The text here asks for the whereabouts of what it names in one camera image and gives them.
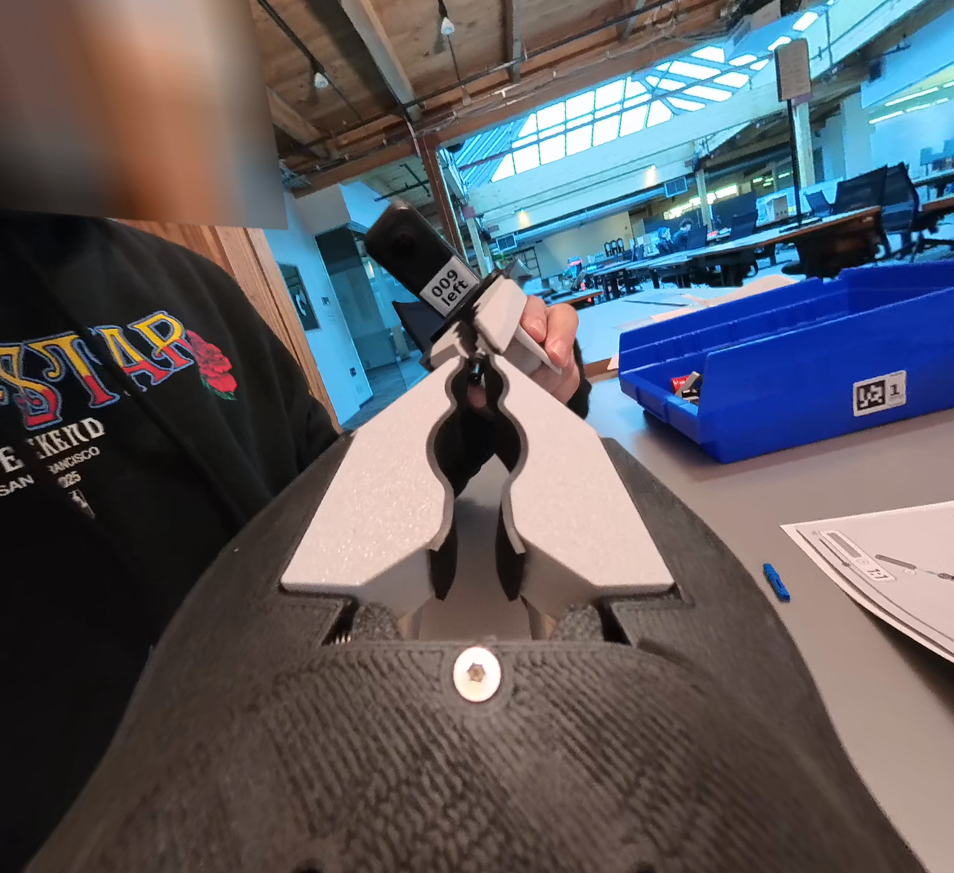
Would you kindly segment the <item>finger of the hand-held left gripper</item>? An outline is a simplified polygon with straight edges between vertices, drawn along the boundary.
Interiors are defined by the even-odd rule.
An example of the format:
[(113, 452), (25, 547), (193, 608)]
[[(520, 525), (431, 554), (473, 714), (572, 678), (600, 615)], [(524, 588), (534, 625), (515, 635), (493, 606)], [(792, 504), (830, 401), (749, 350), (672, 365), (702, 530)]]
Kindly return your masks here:
[(469, 366), (479, 364), (479, 339), (472, 325), (452, 325), (432, 343), (426, 367), (436, 371), (448, 361), (464, 359)]
[(475, 306), (478, 350), (505, 358), (524, 375), (541, 366), (541, 348), (521, 323), (528, 297), (514, 281), (494, 281)]

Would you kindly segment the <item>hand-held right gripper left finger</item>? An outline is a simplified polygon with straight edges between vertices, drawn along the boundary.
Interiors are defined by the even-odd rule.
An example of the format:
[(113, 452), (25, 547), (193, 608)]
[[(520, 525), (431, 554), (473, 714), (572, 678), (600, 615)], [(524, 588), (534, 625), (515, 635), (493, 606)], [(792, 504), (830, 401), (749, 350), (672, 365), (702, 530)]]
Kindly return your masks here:
[(284, 592), (387, 607), (406, 639), (456, 571), (457, 360), (353, 435), (280, 579)]

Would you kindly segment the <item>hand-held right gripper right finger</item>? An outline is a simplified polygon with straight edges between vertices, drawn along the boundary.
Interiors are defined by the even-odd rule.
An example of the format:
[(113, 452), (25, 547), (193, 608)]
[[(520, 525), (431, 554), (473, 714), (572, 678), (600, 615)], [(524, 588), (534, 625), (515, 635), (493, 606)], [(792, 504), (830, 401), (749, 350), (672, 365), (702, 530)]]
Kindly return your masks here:
[(595, 430), (502, 356), (487, 360), (508, 471), (497, 569), (534, 638), (574, 605), (660, 595), (673, 575)]

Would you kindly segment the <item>grey desk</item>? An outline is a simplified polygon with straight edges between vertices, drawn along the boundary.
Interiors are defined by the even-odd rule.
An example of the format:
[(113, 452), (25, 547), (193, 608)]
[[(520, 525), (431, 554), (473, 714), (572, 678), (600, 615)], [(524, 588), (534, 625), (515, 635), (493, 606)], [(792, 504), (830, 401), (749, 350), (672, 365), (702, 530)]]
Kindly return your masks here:
[[(723, 465), (648, 417), (614, 378), (590, 425), (718, 534), (768, 595), (858, 772), (929, 871), (953, 870), (952, 665), (860, 609), (781, 526), (952, 499), (952, 410)], [(763, 572), (779, 571), (780, 603)]]

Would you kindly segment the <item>blue storage bin with tag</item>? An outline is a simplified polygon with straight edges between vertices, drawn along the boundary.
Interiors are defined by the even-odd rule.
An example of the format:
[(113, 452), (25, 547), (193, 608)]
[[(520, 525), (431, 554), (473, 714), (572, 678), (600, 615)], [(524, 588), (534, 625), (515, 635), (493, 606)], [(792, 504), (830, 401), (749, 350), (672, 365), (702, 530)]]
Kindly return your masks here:
[[(694, 371), (698, 405), (671, 388)], [(948, 409), (953, 263), (847, 269), (627, 331), (618, 379), (722, 463)]]

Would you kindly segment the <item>long wooden table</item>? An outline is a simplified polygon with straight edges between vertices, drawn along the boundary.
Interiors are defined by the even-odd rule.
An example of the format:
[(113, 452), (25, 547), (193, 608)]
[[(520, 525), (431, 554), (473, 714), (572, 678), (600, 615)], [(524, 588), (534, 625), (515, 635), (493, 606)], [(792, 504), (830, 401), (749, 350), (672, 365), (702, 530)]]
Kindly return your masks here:
[(780, 244), (795, 247), (802, 275), (827, 279), (873, 262), (884, 235), (881, 208), (871, 206), (801, 227), (777, 227), (695, 250), (608, 264), (590, 273), (586, 282), (605, 295), (614, 293), (618, 282), (630, 285), (647, 279), (656, 289), (663, 281), (680, 287), (694, 282), (740, 286), (759, 259), (776, 258)]

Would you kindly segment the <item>open instruction booklet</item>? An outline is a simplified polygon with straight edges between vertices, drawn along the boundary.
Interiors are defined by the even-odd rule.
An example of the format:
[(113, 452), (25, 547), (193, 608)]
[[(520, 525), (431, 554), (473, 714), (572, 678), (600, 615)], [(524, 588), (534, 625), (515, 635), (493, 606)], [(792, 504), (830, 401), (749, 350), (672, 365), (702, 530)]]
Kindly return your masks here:
[(952, 662), (952, 501), (781, 530), (855, 604)]

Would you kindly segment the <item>sign on pole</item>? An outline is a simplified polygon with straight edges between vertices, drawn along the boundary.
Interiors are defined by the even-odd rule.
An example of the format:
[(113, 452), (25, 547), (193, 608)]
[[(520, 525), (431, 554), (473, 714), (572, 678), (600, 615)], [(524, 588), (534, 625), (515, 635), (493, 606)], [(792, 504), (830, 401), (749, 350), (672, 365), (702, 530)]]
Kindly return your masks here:
[(806, 39), (797, 39), (774, 50), (778, 98), (786, 105), (796, 227), (803, 224), (802, 188), (815, 183), (809, 102), (812, 97), (809, 50)]

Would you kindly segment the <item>black office chair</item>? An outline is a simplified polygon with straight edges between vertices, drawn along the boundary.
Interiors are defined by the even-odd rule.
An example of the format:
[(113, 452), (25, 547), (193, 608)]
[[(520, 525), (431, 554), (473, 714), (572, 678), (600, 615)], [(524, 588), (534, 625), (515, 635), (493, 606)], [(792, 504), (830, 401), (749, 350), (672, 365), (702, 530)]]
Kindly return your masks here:
[(831, 213), (838, 215), (871, 206), (880, 207), (882, 258), (892, 259), (908, 253), (920, 198), (907, 163), (882, 166), (841, 180)]

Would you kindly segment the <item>framed wall picture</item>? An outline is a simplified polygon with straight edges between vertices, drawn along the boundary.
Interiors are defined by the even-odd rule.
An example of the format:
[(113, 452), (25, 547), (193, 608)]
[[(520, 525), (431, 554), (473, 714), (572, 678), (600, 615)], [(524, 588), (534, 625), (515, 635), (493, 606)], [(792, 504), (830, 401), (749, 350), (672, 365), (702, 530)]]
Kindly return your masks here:
[(320, 324), (305, 287), (301, 271), (289, 263), (279, 263), (279, 268), (303, 330), (305, 332), (320, 330)]

